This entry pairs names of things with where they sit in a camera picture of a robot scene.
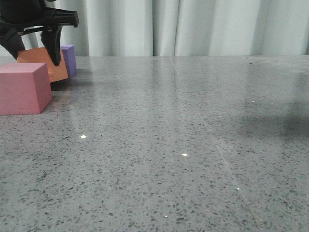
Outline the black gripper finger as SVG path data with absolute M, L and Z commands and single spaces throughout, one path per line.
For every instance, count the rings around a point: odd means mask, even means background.
M 62 27 L 49 27 L 41 33 L 41 41 L 46 48 L 49 57 L 55 66 L 61 62 L 60 38 Z
M 24 50 L 22 38 L 15 29 L 0 29 L 0 44 L 14 59 L 17 59 L 19 51 Z

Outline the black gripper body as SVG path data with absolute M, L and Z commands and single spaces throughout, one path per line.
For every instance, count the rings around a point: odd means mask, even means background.
M 47 7 L 44 0 L 2 0 L 0 28 L 14 29 L 19 35 L 38 31 L 57 33 L 63 26 L 78 27 L 76 11 Z

